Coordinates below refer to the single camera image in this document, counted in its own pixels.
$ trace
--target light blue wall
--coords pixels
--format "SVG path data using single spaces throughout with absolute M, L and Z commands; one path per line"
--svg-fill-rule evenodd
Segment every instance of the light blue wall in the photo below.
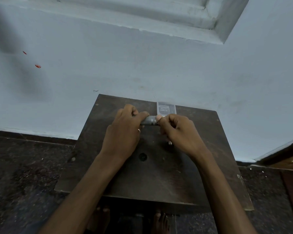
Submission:
M 240 161 L 293 140 L 293 0 L 250 0 L 223 46 L 6 5 L 0 16 L 0 130 L 77 139 L 101 93 L 216 110 Z

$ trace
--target person's left arm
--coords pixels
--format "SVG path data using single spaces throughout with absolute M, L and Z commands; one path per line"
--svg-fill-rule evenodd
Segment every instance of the person's left arm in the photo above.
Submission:
M 147 112 L 138 113 L 129 104 L 118 110 L 106 130 L 101 152 L 39 234 L 79 234 L 85 231 L 106 186 L 135 150 L 140 138 L 140 123 L 148 115 Z

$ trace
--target foot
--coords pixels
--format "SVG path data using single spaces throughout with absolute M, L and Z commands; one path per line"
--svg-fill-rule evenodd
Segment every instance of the foot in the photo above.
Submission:
M 110 209 L 98 207 L 90 217 L 87 229 L 95 234 L 104 234 L 110 222 Z
M 151 234 L 169 234 L 168 218 L 165 214 L 156 213 L 153 219 Z

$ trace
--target gray metal cylinder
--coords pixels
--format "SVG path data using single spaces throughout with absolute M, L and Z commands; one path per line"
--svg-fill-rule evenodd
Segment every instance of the gray metal cylinder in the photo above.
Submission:
M 148 116 L 146 117 L 140 125 L 142 126 L 157 126 L 156 116 Z

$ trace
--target brown tabletop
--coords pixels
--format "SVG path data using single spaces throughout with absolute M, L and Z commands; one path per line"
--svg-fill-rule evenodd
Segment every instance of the brown tabletop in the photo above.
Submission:
M 100 152 L 107 126 L 125 104 L 150 115 L 157 113 L 155 102 L 99 94 L 76 142 L 74 159 L 63 168 L 55 190 L 73 190 Z M 254 210 L 217 112 L 183 106 L 176 106 L 176 111 L 194 122 L 243 208 Z M 168 213 L 210 210 L 196 166 L 187 155 L 168 145 L 158 126 L 144 127 L 136 150 L 103 196 L 111 205 L 141 212 L 155 208 Z

